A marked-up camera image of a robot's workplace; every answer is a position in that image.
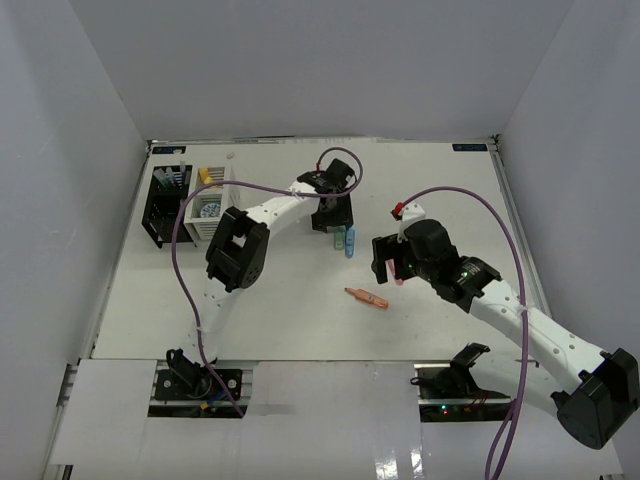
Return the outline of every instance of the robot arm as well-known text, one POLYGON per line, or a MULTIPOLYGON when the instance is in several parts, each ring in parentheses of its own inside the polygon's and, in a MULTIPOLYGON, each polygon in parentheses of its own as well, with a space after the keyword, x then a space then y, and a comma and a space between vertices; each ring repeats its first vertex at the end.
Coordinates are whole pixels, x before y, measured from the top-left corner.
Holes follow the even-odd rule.
MULTIPOLYGON (((422 278, 443 300, 455 303, 520 345, 522 307, 500 274, 478 258, 459 256, 444 227, 425 219, 417 204, 405 206, 395 216, 401 220, 399 233, 373 240, 372 270, 378 283, 387 281, 386 262, 392 260, 396 279, 422 278)), ((638 409, 636 359, 623 349, 604 352, 538 309, 528 312, 530 353, 544 370, 530 369, 525 401, 549 413, 555 410, 562 426, 576 440, 602 448, 638 409)), ((466 369, 484 389, 514 395, 519 365, 488 352, 487 347, 473 344, 451 366, 466 369)))
MULTIPOLYGON (((207 357, 218 355, 219 338, 239 293, 251 287, 264 268, 269 239, 301 218, 311 216, 314 230, 353 225, 351 198, 303 197, 298 194, 336 194, 348 188, 354 171, 334 159, 326 171, 302 174, 288 188, 292 196, 277 196, 247 210, 230 207, 222 214, 206 253, 207 279, 201 331, 207 357)), ((182 344, 186 356, 197 358, 197 335, 192 327, 182 344)))

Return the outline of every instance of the orange marker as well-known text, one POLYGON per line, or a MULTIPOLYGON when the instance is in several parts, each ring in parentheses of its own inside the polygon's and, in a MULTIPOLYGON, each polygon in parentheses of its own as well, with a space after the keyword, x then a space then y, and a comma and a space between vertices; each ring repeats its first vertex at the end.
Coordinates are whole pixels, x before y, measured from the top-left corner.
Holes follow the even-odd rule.
POLYGON ((369 293, 366 290, 362 290, 361 288, 358 288, 357 290, 355 288, 345 288, 344 291, 349 295, 353 295, 354 297, 356 297, 356 300, 368 303, 376 308, 382 308, 384 310, 389 308, 389 302, 387 302, 384 298, 378 297, 377 295, 369 293))

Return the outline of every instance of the gray wall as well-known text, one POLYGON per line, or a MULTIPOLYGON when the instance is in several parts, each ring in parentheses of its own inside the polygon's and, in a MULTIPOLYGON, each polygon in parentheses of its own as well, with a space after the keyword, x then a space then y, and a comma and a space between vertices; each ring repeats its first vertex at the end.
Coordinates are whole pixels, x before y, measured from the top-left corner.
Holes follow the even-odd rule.
POLYGON ((502 131, 571 0, 71 0, 147 138, 502 131))
POLYGON ((144 143, 67 0, 0 1, 0 478, 39 478, 144 143))
MULTIPOLYGON (((574 3, 504 131, 509 181, 555 317, 640 358, 640 3, 574 3)), ((615 445, 640 479, 640 414, 615 445)))

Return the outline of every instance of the purple cable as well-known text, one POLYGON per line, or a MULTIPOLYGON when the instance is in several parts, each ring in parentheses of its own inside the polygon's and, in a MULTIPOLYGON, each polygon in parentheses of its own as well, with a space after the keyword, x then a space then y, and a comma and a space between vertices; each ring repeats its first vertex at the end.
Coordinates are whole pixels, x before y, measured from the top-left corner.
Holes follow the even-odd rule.
POLYGON ((351 192, 353 192, 358 185, 360 185, 360 182, 362 181, 362 175, 364 173, 364 168, 363 168, 362 162, 360 161, 358 156, 355 153, 353 153, 351 150, 348 150, 348 149, 343 148, 343 147, 331 147, 331 148, 326 149, 324 152, 322 152, 322 154, 320 154, 320 158, 318 158, 317 165, 320 165, 320 163, 322 162, 322 159, 324 158, 324 156, 327 153, 334 152, 334 151, 344 152, 344 153, 350 155, 356 161, 356 163, 358 164, 358 169, 359 169, 359 175, 356 177, 356 181, 354 182, 354 184, 350 188, 348 188, 347 190, 345 190, 342 193, 321 194, 321 193, 292 192, 292 191, 289 191, 289 190, 281 190, 279 188, 264 187, 262 185, 256 185, 254 183, 239 182, 239 181, 236 181, 236 180, 218 180, 218 181, 207 183, 205 185, 202 185, 201 187, 196 188, 193 191, 193 193, 191 193, 191 195, 189 195, 182 202, 182 204, 180 205, 180 209, 178 210, 178 216, 176 218, 175 223, 173 224, 173 232, 171 234, 171 262, 173 263, 173 271, 176 274, 176 278, 178 279, 178 283, 180 284, 180 287, 182 288, 182 291, 184 292, 185 296, 187 297, 187 300, 189 301, 189 305, 191 305, 191 309, 193 310, 193 315, 194 315, 195 322, 196 322, 196 334, 198 336, 198 351, 200 352, 200 358, 202 359, 202 362, 204 363, 204 366, 207 368, 207 370, 209 370, 209 373, 211 373, 213 378, 215 378, 215 380, 220 384, 220 387, 222 388, 222 391, 224 391, 225 395, 227 396, 227 398, 231 402, 231 405, 233 405, 233 408, 236 410, 236 412, 238 412, 238 415, 240 415, 241 418, 244 417, 244 414, 242 413, 242 410, 240 409, 240 406, 233 399, 233 396, 231 395, 231 392, 229 392, 229 389, 227 388, 227 385, 224 383, 222 378, 220 378, 220 375, 218 375, 216 370, 211 366, 211 364, 207 360, 207 355, 204 352, 204 345, 202 343, 202 332, 200 331, 201 324, 202 324, 202 322, 200 320, 200 313, 198 312, 198 307, 196 306, 196 302, 193 300, 193 297, 191 296, 191 293, 189 292, 189 288, 187 287, 187 284, 184 282, 184 279, 182 278, 182 274, 180 273, 180 267, 178 266, 177 241, 178 241, 178 230, 180 229, 180 223, 182 222, 182 218, 184 217, 184 212, 186 211, 187 206, 189 205, 189 203, 191 203, 191 200, 193 200, 193 198, 198 193, 200 193, 202 190, 205 190, 205 189, 207 189, 209 187, 213 187, 213 186, 216 186, 216 185, 238 185, 240 187, 248 187, 248 188, 253 188, 255 190, 262 190, 264 192, 277 193, 277 194, 280 194, 280 195, 287 195, 287 196, 290 196, 290 197, 292 197, 292 196, 306 197, 306 198, 338 198, 338 197, 345 197, 345 196, 349 195, 351 192))
MULTIPOLYGON (((520 257, 518 256, 518 250, 516 249, 516 244, 511 238, 511 234, 507 229, 506 224, 500 218, 498 212, 496 212, 495 208, 491 206, 489 202, 487 202, 484 198, 482 198, 477 193, 472 192, 471 190, 467 190, 466 188, 460 187, 433 187, 427 188, 426 190, 422 190, 421 192, 416 193, 415 195, 409 197, 404 201, 402 206, 404 207, 410 202, 413 202, 419 197, 426 195, 427 193, 433 192, 458 192, 464 193, 465 195, 469 195, 470 197, 475 198, 480 203, 482 203, 487 209, 491 212, 493 217, 497 220, 498 224, 500 224, 500 228, 502 229, 502 233, 507 239, 509 243, 509 248, 511 249, 511 254, 513 255, 513 260, 516 264, 516 273, 518 275, 518 290, 520 293, 520 304, 525 307, 526 306, 526 291, 524 287, 524 274, 522 273, 522 265, 520 263, 520 257)), ((524 387, 527 379, 527 367, 528 367, 528 359, 529 359, 529 315, 526 310, 522 311, 522 363, 520 364, 520 381, 518 382, 518 393, 516 394, 516 399, 511 404, 511 408, 507 413, 507 417, 502 422, 496 437, 493 439, 493 443, 491 444, 491 449, 489 450, 489 455, 487 457, 487 463, 485 465, 484 470, 484 478, 485 480, 498 480, 502 470, 504 468, 505 463, 507 462, 507 456, 509 455, 509 450, 511 450, 511 445, 513 443, 513 438, 516 434, 516 428, 518 426, 518 420, 520 418, 520 410, 522 409, 522 402, 524 400, 524 387), (511 426, 509 427, 509 433, 507 434, 507 439, 504 442, 504 447, 502 449, 502 453, 500 454, 500 460, 498 461, 498 465, 496 466, 496 471, 493 476, 491 476, 491 464, 493 463, 493 456, 498 448, 498 443, 504 430, 507 426, 507 423, 511 421, 511 426)))

